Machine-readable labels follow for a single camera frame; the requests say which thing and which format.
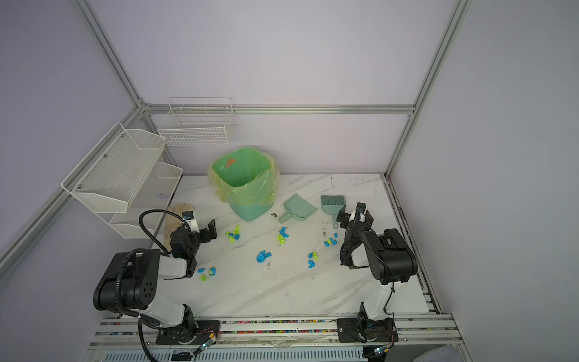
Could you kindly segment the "aluminium front rail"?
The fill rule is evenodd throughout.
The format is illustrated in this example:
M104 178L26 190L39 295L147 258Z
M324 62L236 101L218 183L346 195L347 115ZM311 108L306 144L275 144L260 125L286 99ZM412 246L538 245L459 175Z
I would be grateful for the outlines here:
M337 316L303 318L223 318L217 346L311 347L339 344ZM396 315L397 345L451 344L464 340L452 315ZM101 321L90 350L129 349L140 345L137 320L106 318Z

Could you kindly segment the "green hand brush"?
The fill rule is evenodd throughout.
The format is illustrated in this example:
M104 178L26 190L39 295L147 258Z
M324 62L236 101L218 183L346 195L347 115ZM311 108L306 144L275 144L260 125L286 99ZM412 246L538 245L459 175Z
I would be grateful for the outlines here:
M339 213L345 209L345 205L346 202L344 195L321 195L321 210L326 215L331 216L333 227L335 229L338 229L339 227L337 218Z

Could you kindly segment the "paper scraps cluster centre top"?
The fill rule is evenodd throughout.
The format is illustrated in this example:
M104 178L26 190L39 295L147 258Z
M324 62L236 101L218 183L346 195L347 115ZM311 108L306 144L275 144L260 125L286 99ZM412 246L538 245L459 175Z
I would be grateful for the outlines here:
M277 235L277 240L279 242L280 245L285 244L286 239L289 237L289 235L286 233L286 227L282 227L279 230L279 233Z

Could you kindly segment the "white mesh two-tier shelf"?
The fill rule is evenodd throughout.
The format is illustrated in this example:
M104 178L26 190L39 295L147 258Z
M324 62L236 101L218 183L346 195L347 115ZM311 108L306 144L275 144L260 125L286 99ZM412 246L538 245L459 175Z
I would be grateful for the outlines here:
M167 140L114 125L61 183L62 189L122 238L146 239L141 213L165 209L182 168L163 161Z

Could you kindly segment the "paper scraps cluster upper left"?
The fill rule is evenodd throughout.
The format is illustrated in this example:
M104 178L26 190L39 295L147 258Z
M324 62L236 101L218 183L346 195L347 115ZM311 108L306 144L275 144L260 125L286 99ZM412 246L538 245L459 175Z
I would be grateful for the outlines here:
M241 237L241 228L239 225L235 226L234 229L227 231L226 232L226 236L229 240L230 243L235 243L236 241L238 241Z

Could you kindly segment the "paper scraps cluster near brush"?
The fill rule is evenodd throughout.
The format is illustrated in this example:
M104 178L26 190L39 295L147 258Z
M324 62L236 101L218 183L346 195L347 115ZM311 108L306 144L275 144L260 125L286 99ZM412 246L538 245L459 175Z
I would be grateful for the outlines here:
M327 238L327 240L324 241L324 245L326 247L337 245L338 244L338 237L339 237L339 235L337 233L334 233L333 237Z

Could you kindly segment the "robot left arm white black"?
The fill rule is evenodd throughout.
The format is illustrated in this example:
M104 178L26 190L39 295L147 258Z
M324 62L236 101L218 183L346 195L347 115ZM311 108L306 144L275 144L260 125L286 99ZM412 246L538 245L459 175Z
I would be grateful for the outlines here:
M179 226L170 233L169 247L145 227L144 219L150 214L167 214L179 221ZM158 282L194 275L200 246L217 239L216 221L211 220L201 229L193 211L176 214L151 209L143 211L138 222L158 247L116 253L93 293L95 309L136 318L143 326L158 331L160 345L199 343L202 336L215 338L220 322L199 324L189 306L158 291Z

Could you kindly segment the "beige glove left side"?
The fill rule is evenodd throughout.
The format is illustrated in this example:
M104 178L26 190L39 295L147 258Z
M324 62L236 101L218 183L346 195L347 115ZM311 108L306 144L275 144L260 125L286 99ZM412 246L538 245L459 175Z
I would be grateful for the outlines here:
M168 208L169 211L177 214L179 217L182 217L182 214L187 211L195 211L194 205L188 203L177 203L172 207ZM170 236L171 234L177 230L182 223L176 218L171 215L167 215L165 217L165 227L164 227L164 246L171 251L170 246Z

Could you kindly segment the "robot right arm white black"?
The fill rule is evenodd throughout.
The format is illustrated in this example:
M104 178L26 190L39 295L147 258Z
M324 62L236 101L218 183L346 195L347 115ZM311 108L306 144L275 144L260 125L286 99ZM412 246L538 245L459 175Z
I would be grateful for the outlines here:
M418 272L415 254L397 229L376 232L364 203L357 203L350 214L342 208L336 222L345 229L341 265L350 270L367 268L379 284L377 292L360 303L351 327L339 322L340 332L359 342L396 341L394 302L403 285Z

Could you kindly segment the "green plastic dustpan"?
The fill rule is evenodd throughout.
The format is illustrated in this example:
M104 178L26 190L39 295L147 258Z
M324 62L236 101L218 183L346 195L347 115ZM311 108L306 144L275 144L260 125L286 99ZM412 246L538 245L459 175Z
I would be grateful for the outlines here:
M285 212L278 218L279 223L286 223L290 219L305 221L318 210L298 194L288 198L283 206Z

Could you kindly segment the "blue paper scrap centre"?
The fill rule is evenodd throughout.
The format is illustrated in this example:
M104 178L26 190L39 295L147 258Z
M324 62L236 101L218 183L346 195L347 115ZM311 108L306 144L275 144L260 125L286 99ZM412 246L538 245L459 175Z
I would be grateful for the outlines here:
M256 261L259 263L265 262L269 257L271 257L271 252L266 252L262 250L256 257Z

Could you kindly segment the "green trash bin with bag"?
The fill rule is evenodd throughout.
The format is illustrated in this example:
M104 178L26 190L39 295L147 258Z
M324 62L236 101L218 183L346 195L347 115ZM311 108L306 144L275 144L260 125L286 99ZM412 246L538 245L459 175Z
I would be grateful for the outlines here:
M271 209L280 172L271 155L243 147L214 161L207 176L220 201L228 204L242 220L250 222Z

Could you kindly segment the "paper scraps cluster far left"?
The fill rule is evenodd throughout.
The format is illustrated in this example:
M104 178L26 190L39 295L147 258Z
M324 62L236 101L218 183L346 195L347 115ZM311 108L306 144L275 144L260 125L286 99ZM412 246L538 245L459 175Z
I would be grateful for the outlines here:
M216 275L216 273L217 273L217 268L214 266L211 266L209 268L199 268L198 269L200 281L206 281L208 278L214 277Z

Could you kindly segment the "paper scraps cluster centre right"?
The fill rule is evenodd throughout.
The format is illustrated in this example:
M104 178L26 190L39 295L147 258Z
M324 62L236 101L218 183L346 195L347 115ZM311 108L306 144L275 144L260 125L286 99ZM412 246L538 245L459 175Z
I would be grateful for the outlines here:
M315 250L308 254L308 267L314 268L316 266L316 262L318 261L319 256Z

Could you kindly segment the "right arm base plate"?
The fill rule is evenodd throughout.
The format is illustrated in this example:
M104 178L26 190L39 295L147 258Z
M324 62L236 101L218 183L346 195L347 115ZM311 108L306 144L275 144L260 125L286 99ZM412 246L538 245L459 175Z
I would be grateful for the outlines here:
M393 318L380 321L359 321L357 318L339 318L339 342L398 342L399 336Z

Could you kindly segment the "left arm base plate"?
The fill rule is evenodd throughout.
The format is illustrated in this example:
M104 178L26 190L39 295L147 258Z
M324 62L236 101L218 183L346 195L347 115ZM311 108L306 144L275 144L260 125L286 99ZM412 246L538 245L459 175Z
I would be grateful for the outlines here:
M221 323L217 320L195 321L190 327L181 324L171 328L161 328L155 340L156 345L202 345L211 335L218 336Z

